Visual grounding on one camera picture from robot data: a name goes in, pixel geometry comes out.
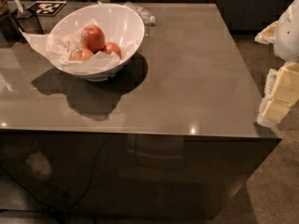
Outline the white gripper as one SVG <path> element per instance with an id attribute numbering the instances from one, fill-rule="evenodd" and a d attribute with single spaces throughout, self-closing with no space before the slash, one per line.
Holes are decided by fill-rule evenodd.
<path id="1" fill-rule="evenodd" d="M 299 0 L 293 0 L 279 17 L 258 33 L 254 41 L 274 44 L 275 54 L 284 61 L 278 70 L 266 76 L 264 98 L 259 107 L 257 123 L 277 126 L 299 101 Z"/>

